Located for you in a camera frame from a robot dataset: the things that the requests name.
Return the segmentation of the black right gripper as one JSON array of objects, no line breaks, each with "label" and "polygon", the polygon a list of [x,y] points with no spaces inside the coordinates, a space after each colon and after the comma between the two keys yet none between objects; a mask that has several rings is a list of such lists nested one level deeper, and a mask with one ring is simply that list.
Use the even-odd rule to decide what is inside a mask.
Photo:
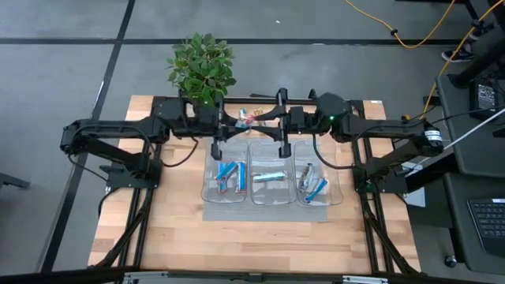
[{"label": "black right gripper", "polygon": [[278,119],[278,127],[253,126],[252,130],[269,136],[273,141],[278,141],[279,158],[291,156],[289,134],[313,134],[316,129],[316,115],[304,111],[303,106],[292,106],[288,111],[287,131],[282,128],[286,116],[287,89],[280,88],[276,93],[276,105],[267,113],[257,115],[256,121],[274,121]]}]

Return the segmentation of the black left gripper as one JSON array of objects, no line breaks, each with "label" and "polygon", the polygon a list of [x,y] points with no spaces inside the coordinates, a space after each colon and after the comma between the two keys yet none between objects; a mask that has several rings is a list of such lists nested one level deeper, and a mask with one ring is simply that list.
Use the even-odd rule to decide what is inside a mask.
[{"label": "black left gripper", "polygon": [[[235,128],[218,129],[215,133],[215,109],[220,125]],[[223,96],[215,97],[215,105],[197,104],[193,107],[194,123],[192,133],[194,136],[213,136],[211,143],[211,157],[214,160],[241,158],[246,156],[248,141],[237,136],[245,130],[235,126],[237,117],[230,116],[225,110]]]}]

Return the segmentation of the green and white granola bar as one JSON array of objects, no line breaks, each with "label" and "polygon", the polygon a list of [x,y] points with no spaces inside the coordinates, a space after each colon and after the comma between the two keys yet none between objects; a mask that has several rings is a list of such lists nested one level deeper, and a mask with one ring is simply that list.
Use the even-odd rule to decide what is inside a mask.
[{"label": "green and white granola bar", "polygon": [[235,124],[237,128],[240,129],[248,129],[249,128],[249,118],[247,115],[247,110],[245,108],[241,108],[238,113],[237,122]]},{"label": "green and white granola bar", "polygon": [[311,189],[313,175],[314,175],[314,165],[312,163],[308,163],[306,167],[303,169],[298,182],[298,189],[301,192],[308,192]]}]

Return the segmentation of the green plant in black pot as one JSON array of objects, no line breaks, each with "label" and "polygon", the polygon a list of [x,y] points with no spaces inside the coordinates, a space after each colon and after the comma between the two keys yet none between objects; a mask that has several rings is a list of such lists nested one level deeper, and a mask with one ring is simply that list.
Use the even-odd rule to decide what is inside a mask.
[{"label": "green plant in black pot", "polygon": [[211,104],[237,83],[232,71],[234,52],[227,41],[218,41],[211,33],[196,33],[173,50],[174,56],[166,59],[170,70],[167,81],[183,97]]}]

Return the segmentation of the clear plastic storage bin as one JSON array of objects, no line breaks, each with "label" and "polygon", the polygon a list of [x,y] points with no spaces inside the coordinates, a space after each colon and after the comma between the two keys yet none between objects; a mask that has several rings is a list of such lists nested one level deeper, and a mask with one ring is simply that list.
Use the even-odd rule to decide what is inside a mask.
[{"label": "clear plastic storage bin", "polygon": [[[335,146],[320,146],[316,143],[317,152],[314,151],[312,139],[300,140],[294,144],[294,169],[295,169],[295,190],[297,200],[306,206],[333,206],[338,205],[343,200],[343,194],[340,190],[338,171],[324,164],[317,155],[323,157],[328,163],[335,161]],[[311,189],[308,192],[301,192],[298,189],[298,182],[303,169],[308,163],[314,165],[314,175]],[[324,189],[315,196],[310,204],[304,201],[304,198],[310,194],[320,178],[327,180]]]},{"label": "clear plastic storage bin", "polygon": [[246,156],[242,156],[241,158],[232,157],[231,159],[214,160],[211,157],[211,140],[208,141],[208,149],[204,169],[204,185],[200,193],[201,198],[204,201],[216,204],[235,204],[245,200],[247,196],[247,187],[248,187],[247,181],[246,181],[246,193],[237,194],[235,192],[237,188],[238,168],[230,175],[230,177],[227,180],[227,192],[223,194],[218,193],[218,182],[215,180],[215,176],[218,173],[218,165],[220,163],[229,163],[232,161],[236,163],[244,162],[246,164],[246,178],[247,178],[248,152]]},{"label": "clear plastic storage bin", "polygon": [[[279,142],[253,140],[249,144],[249,185],[252,202],[256,205],[284,205],[296,200],[292,156],[279,158]],[[253,175],[283,171],[282,181],[253,182]]]}]

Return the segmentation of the grey woven table mat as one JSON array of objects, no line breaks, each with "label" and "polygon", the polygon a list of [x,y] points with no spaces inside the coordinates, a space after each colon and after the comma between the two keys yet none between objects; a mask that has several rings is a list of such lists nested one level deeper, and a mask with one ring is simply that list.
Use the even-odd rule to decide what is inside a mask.
[{"label": "grey woven table mat", "polygon": [[[269,139],[245,139],[248,145],[253,140]],[[294,166],[294,144],[292,143],[292,160]],[[251,199],[249,185],[249,151],[247,173],[247,196],[244,201],[235,204],[216,204],[204,201],[203,218],[205,221],[251,221],[251,222],[325,222],[327,221],[327,206],[306,206],[296,200],[291,204],[284,205],[256,205]]]}]

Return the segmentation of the person's foot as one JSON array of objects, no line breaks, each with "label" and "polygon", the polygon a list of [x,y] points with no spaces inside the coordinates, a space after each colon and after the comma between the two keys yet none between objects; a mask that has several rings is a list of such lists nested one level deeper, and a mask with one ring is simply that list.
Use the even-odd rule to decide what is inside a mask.
[{"label": "person's foot", "polygon": [[446,50],[442,54],[442,59],[446,62],[469,62],[474,58],[474,53],[467,50]]},{"label": "person's foot", "polygon": [[474,20],[472,21],[471,25],[473,27],[473,31],[469,35],[469,37],[475,41],[479,40],[481,36],[483,36],[487,32],[490,32],[495,27],[495,23],[492,21],[486,22],[486,21]]}]

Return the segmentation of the black office desk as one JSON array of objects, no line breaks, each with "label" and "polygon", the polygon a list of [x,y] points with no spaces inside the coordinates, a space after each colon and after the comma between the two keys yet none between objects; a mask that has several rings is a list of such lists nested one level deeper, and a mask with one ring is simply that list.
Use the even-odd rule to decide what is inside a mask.
[{"label": "black office desk", "polygon": [[454,224],[456,259],[469,270],[505,275],[505,258],[486,253],[480,243],[467,201],[505,198],[505,138],[494,137],[494,125],[471,118],[469,88],[456,88],[449,76],[436,81],[448,132],[451,158],[458,170],[443,176]]}]

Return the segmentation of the black power adapter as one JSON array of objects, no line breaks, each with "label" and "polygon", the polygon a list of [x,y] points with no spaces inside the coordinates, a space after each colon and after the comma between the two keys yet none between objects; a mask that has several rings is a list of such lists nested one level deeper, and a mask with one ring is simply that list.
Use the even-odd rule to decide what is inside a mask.
[{"label": "black power adapter", "polygon": [[499,109],[499,93],[489,79],[476,78],[469,90],[469,115],[485,121],[495,115]]}]

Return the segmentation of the black chair leg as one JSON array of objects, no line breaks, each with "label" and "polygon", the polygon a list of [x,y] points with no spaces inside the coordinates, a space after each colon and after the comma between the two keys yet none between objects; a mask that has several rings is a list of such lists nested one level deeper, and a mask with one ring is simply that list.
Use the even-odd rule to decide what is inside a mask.
[{"label": "black chair leg", "polygon": [[29,181],[22,180],[8,174],[0,173],[0,189],[5,185],[11,185],[19,189],[27,189],[30,186]]}]

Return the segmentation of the black keyboard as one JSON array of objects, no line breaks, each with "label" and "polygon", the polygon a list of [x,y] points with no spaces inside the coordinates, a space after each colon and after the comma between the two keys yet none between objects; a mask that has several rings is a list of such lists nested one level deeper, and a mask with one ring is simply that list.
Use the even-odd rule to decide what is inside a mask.
[{"label": "black keyboard", "polygon": [[505,258],[505,198],[467,201],[483,250]]}]

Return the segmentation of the black aluminium table frame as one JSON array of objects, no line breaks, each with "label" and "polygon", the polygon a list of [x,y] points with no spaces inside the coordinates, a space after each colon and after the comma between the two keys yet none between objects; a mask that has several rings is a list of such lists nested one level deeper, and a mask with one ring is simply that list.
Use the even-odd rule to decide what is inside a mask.
[{"label": "black aluminium table frame", "polygon": [[350,172],[339,174],[344,200],[328,211],[327,222],[207,222],[199,197],[204,150],[186,164],[166,170],[133,235],[125,265],[0,277],[0,284],[102,284],[143,278],[212,278],[264,281],[424,284],[405,204],[385,196],[371,208],[406,255],[411,272],[391,254],[362,214]]}]

